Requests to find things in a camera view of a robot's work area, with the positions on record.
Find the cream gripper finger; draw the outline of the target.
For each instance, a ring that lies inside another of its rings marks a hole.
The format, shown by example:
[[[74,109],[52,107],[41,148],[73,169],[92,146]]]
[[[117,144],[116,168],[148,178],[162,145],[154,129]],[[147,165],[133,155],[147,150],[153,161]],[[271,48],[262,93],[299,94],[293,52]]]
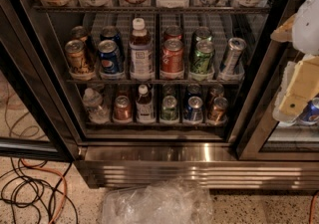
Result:
[[[319,56],[307,56],[293,68],[279,111],[299,116],[307,104],[319,94]]]
[[[279,43],[291,42],[295,17],[295,14],[289,17],[281,26],[271,33],[270,38]]]

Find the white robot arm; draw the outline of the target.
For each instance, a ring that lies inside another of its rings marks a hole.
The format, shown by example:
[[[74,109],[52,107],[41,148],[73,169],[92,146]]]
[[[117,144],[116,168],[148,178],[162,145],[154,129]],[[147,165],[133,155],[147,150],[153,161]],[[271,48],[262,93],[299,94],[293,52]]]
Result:
[[[292,121],[319,94],[319,0],[306,0],[270,38],[291,42],[305,55],[301,61],[287,64],[272,114],[278,121]]]

